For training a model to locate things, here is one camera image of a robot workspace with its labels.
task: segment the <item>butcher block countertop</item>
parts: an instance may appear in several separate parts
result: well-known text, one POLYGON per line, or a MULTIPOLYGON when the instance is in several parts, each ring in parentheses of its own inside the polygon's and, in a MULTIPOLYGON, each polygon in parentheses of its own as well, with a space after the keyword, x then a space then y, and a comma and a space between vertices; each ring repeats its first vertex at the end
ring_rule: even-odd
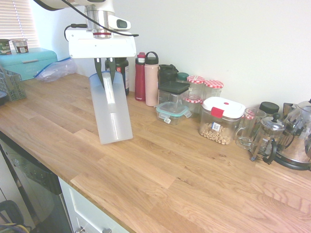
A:
POLYGON ((99 142, 88 78, 24 81, 0 131, 132 233, 310 233, 311 172, 251 162, 127 97, 134 138, 99 142))

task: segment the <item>teal bread box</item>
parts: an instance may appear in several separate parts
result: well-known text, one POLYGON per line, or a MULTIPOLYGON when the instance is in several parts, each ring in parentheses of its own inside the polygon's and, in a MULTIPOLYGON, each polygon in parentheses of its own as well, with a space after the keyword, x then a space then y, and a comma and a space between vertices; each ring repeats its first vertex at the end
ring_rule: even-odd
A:
POLYGON ((0 56, 3 68, 20 74, 22 80, 33 79, 45 66, 56 61, 55 52, 42 48, 29 49, 26 53, 12 51, 10 55, 0 56))

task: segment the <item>window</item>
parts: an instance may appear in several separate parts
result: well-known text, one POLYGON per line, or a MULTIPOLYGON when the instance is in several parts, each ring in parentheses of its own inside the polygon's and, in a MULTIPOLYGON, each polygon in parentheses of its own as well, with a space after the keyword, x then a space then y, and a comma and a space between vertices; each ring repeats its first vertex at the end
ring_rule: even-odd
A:
POLYGON ((29 0, 0 0, 0 38, 26 38, 29 48, 40 47, 29 0))

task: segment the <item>drawer handle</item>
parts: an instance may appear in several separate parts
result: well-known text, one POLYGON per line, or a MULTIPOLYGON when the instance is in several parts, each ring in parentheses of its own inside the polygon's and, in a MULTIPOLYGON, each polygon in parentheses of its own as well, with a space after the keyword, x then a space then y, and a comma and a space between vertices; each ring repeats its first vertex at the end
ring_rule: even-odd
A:
POLYGON ((103 229, 103 233, 112 233, 112 230, 110 228, 108 229, 103 229))
POLYGON ((80 227, 79 230, 76 230, 74 233, 81 233, 81 232, 85 232, 84 228, 83 227, 80 227))

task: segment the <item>glass cup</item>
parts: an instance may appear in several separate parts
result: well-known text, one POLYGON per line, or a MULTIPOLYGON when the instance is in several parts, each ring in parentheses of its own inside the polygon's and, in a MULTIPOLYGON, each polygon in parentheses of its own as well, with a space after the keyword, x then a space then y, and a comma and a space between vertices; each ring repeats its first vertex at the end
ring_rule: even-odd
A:
POLYGON ((260 121, 266 117, 267 114, 257 108, 246 108, 244 111, 242 126, 239 127, 236 132, 236 144, 244 149, 249 150, 251 144, 257 134, 260 127, 260 121))

